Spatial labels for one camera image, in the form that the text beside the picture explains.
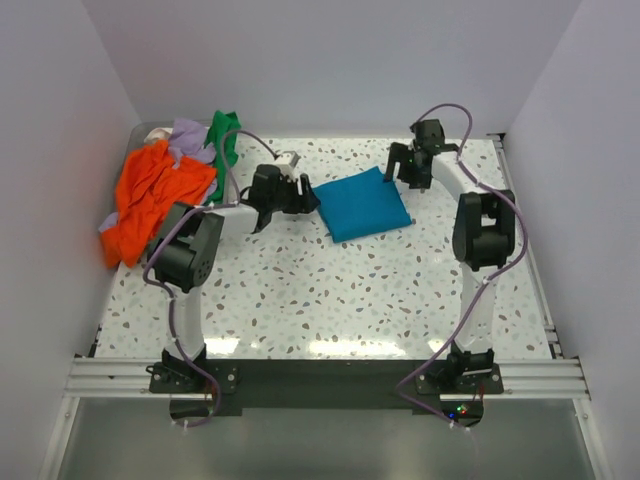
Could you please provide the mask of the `blue t shirt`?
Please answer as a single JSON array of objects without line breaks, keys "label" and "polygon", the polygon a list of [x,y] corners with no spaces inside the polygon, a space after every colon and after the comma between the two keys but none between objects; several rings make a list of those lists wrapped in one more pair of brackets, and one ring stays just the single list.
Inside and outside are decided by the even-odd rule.
[{"label": "blue t shirt", "polygon": [[378,167],[313,188],[332,240],[342,243],[407,227],[411,218],[395,184]]}]

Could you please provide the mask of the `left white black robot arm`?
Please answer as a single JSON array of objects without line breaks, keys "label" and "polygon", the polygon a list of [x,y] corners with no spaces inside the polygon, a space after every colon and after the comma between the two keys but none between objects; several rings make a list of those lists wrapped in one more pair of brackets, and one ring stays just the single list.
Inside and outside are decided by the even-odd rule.
[{"label": "left white black robot arm", "polygon": [[319,206],[307,174],[274,163],[258,165],[251,185],[231,204],[170,207],[151,243],[143,279],[169,296],[162,361],[177,361],[171,378],[183,391],[196,392],[207,380],[200,296],[220,243],[263,231],[276,213],[310,214]]}]

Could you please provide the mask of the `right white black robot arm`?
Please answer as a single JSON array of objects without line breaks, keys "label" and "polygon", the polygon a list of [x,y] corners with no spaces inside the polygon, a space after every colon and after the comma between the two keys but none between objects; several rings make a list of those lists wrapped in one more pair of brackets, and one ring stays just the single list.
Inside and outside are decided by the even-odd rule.
[{"label": "right white black robot arm", "polygon": [[438,182],[457,201],[451,244],[463,279],[461,319],[448,341],[446,358],[435,360],[428,370],[445,375],[452,390],[466,393],[494,365],[497,273],[507,266],[516,247],[511,208],[515,197],[509,190],[481,187],[460,166],[461,148],[446,140],[439,120],[419,120],[410,130],[414,135],[410,144],[391,144],[384,180],[422,191]]}]

